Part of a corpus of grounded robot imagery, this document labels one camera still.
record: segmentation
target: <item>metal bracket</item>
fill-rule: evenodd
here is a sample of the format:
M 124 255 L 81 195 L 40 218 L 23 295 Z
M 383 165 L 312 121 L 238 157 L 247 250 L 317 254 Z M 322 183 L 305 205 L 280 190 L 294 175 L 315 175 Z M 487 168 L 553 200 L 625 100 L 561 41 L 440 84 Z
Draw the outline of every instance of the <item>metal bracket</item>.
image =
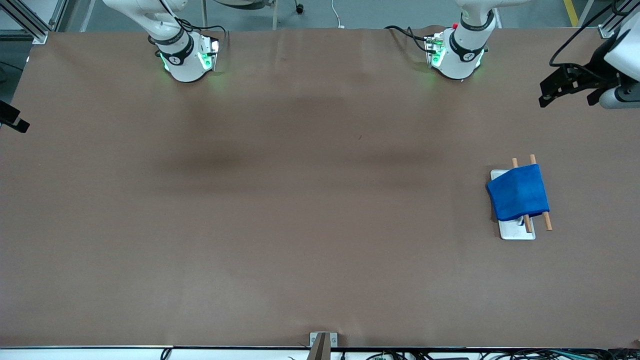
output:
M 316 338 L 319 334 L 327 334 L 329 335 L 329 344 L 331 347 L 338 347 L 338 333 L 337 332 L 328 332 L 328 331 L 315 331 L 309 333 L 309 346 L 314 346 L 314 342 L 316 342 Z
M 44 32 L 44 37 L 40 37 L 40 38 L 33 38 L 33 45 L 44 45 L 47 43 L 47 39 L 49 38 L 49 32 L 45 31 Z
M 0 0 L 0 8 L 34 38 L 34 44 L 47 41 L 46 35 L 51 28 L 23 0 Z
M 610 38 L 615 34 L 615 31 L 606 30 L 602 24 L 598 25 L 598 32 L 600 33 L 601 38 Z

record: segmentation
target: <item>chair leg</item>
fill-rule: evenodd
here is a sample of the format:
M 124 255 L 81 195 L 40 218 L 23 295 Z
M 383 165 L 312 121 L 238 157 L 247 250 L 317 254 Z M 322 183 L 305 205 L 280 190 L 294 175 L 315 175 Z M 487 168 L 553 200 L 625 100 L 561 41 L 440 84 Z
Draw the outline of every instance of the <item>chair leg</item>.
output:
M 274 31 L 278 29 L 278 0 L 273 0 L 273 24 L 271 29 Z
M 209 26 L 209 18 L 207 16 L 207 0 L 202 0 L 202 26 Z

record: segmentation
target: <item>white cable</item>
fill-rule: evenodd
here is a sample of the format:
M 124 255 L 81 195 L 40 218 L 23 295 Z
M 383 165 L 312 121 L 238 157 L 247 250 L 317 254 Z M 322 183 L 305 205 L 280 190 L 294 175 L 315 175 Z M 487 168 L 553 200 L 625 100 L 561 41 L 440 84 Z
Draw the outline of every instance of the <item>white cable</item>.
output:
M 338 12 L 335 11 L 335 6 L 333 5 L 333 0 L 331 0 L 331 9 L 333 9 L 333 13 L 335 14 L 335 18 L 338 19 L 338 28 L 339 29 L 344 29 L 344 26 L 342 26 L 342 24 L 340 23 L 340 15 L 338 15 Z

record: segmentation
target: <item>black cable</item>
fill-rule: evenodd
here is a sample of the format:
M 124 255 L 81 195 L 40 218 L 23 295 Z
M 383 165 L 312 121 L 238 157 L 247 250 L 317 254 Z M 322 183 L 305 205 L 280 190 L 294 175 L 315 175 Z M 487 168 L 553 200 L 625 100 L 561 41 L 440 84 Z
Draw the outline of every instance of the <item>black cable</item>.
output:
M 0 66 L 0 84 L 4 84 L 9 80 L 9 75 L 6 74 L 6 71 Z
M 397 352 L 393 352 L 393 351 L 390 351 L 390 350 L 388 350 L 387 352 L 388 352 L 388 353 L 390 353 L 390 354 L 392 354 L 392 356 L 394 357 L 394 359 L 398 359 L 398 360 L 409 360 L 409 359 L 407 359 L 407 358 L 404 356 L 404 354 L 398 354 Z
M 4 61 L 0 61 L 0 64 L 6 65 L 8 67 L 13 67 L 16 70 L 24 71 L 24 69 L 19 68 L 19 67 L 15 66 L 15 65 L 11 65 L 10 63 L 5 63 Z
M 577 355 L 583 355 L 583 356 L 595 356 L 595 359 L 598 359 L 598 360 L 613 360 L 614 359 L 613 354 L 608 350 L 607 350 L 607 352 L 609 353 L 609 356 L 611 358 L 606 358 L 602 354 L 602 351 L 599 350 L 599 349 L 591 350 L 591 349 L 586 349 L 586 348 L 577 348 L 577 349 L 569 348 L 569 349 L 567 349 L 567 352 L 569 352 L 571 354 L 577 354 Z
M 429 54 L 435 54 L 436 52 L 434 50 L 429 50 L 424 48 L 422 45 L 420 45 L 420 43 L 418 43 L 418 40 L 420 41 L 424 41 L 424 37 L 417 37 L 415 36 L 415 34 L 413 33 L 413 30 L 411 30 L 411 27 L 407 28 L 406 31 L 403 28 L 400 28 L 399 26 L 395 26 L 395 25 L 389 25 L 387 26 L 385 29 L 393 29 L 393 30 L 398 30 L 400 31 L 404 36 L 406 37 L 410 37 L 413 39 L 413 42 L 415 42 L 415 45 L 422 51 L 424 51 L 425 53 L 429 53 Z
M 160 354 L 160 360 L 167 360 L 169 356 L 171 356 L 172 348 L 166 348 L 162 350 L 162 354 Z
M 385 353 L 384 353 L 384 352 L 381 352 L 381 353 L 379 353 L 379 354 L 369 356 L 366 360 L 372 360 L 372 359 L 375 359 L 375 358 L 376 358 L 376 357 L 378 357 L 378 356 L 384 356 L 384 355 L 385 355 Z
M 618 16 L 627 16 L 627 15 L 629 15 L 632 11 L 634 11 L 634 9 L 631 9 L 631 10 L 629 10 L 629 11 L 627 11 L 627 12 L 623 12 L 623 11 L 621 11 L 622 9 L 624 9 L 624 8 L 625 8 L 628 4 L 630 4 L 631 2 L 628 2 L 628 3 L 624 4 L 624 6 L 622 6 L 622 9 L 618 9 L 618 0 L 611 0 L 611 1 L 612 1 L 612 3 L 611 3 L 611 11 L 612 11 L 614 14 L 618 15 Z
M 171 10 L 169 9 L 169 7 L 167 7 L 167 5 L 164 3 L 164 0 L 158 0 L 160 2 L 160 4 L 162 4 L 162 7 L 164 8 L 164 10 L 166 10 L 166 12 L 171 15 L 175 21 L 178 22 L 178 25 L 180 25 L 180 27 L 190 33 L 194 30 L 210 30 L 210 29 L 221 29 L 224 34 L 225 34 L 225 38 L 223 39 L 223 42 L 227 41 L 227 37 L 229 35 L 229 32 L 227 31 L 227 29 L 225 29 L 224 27 L 220 26 L 220 25 L 213 25 L 213 26 L 206 26 L 206 27 L 202 27 L 202 26 L 195 26 L 192 23 L 190 23 L 188 20 L 185 19 L 181 19 L 177 16 L 175 16 Z
M 433 358 L 431 356 L 429 356 L 428 352 L 421 352 L 420 355 L 425 357 L 427 360 L 433 360 Z
M 489 354 L 493 354 L 493 353 L 489 352 L 483 355 L 481 357 L 481 360 L 484 360 L 484 358 Z M 499 360 L 507 356 L 509 357 L 509 360 L 542 360 L 542 359 L 557 360 L 557 358 L 559 357 L 559 355 L 549 352 L 548 349 L 546 348 L 534 348 L 534 349 L 519 350 L 513 353 L 505 353 L 498 357 L 494 357 L 492 360 Z
M 574 38 L 576 38 L 580 33 L 582 33 L 583 30 L 585 30 L 587 28 L 587 26 L 591 25 L 592 22 L 594 22 L 597 18 L 599 18 L 607 10 L 609 10 L 611 8 L 611 5 L 612 4 L 609 4 L 609 5 L 605 6 L 604 9 L 600 10 L 600 12 L 598 12 L 594 17 L 590 18 L 576 32 L 574 32 L 573 35 L 571 35 L 571 37 L 567 41 L 565 41 L 564 44 L 562 44 L 562 46 L 551 56 L 551 59 L 549 59 L 549 66 L 552 66 L 552 67 L 571 66 L 571 67 L 578 68 L 578 69 L 590 74 L 591 76 L 593 76 L 595 78 L 598 78 L 600 80 L 605 80 L 602 76 L 594 73 L 593 71 L 585 68 L 582 65 L 579 65 L 579 64 L 576 64 L 576 63 L 555 63 L 554 61 L 556 60 L 558 55 L 560 55 L 562 50 L 564 50 L 565 47 L 567 47 L 573 41 Z

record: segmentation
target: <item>green led light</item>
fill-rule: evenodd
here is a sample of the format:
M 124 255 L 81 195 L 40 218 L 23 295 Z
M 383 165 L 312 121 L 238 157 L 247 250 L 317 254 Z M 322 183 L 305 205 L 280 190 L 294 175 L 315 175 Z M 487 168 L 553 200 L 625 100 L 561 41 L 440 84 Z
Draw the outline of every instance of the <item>green led light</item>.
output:
M 478 61 L 476 62 L 476 67 L 480 66 L 480 61 L 482 61 L 482 55 L 484 55 L 484 50 L 482 50 L 480 52 L 480 55 L 478 55 Z
M 440 64 L 442 63 L 442 58 L 444 58 L 444 54 L 445 54 L 445 48 L 441 47 L 440 50 L 433 55 L 433 61 L 431 61 L 431 64 L 435 67 L 439 67 Z
M 212 65 L 211 65 L 211 57 L 208 54 L 198 53 L 198 57 L 200 59 L 200 63 L 202 63 L 202 67 L 205 70 L 211 69 L 211 67 L 212 67 Z
M 162 63 L 164 64 L 164 69 L 169 71 L 169 66 L 167 66 L 166 61 L 164 60 L 164 56 L 160 53 L 160 59 L 162 59 Z

